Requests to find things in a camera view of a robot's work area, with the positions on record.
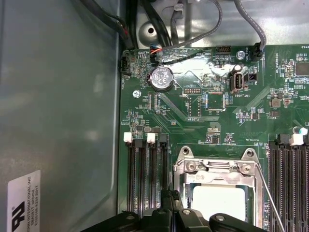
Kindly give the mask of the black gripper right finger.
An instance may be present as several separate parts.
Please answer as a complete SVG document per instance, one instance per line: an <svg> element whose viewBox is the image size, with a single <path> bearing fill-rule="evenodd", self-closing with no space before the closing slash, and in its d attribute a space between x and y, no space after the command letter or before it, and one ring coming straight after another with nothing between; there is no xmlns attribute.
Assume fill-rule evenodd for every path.
<svg viewBox="0 0 309 232"><path fill-rule="evenodd" d="M172 192L176 227L182 232L262 232L263 229L227 214L215 214L209 220L183 207L180 194Z"/></svg>

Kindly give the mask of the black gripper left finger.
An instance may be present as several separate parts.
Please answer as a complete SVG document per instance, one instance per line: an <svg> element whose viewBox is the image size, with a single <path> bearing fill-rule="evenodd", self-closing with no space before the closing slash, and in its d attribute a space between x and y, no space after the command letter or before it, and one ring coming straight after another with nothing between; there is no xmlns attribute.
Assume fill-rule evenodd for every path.
<svg viewBox="0 0 309 232"><path fill-rule="evenodd" d="M140 217L125 211L84 229L85 232L169 232L173 216L173 191L161 191L161 207L151 209L150 215Z"/></svg>

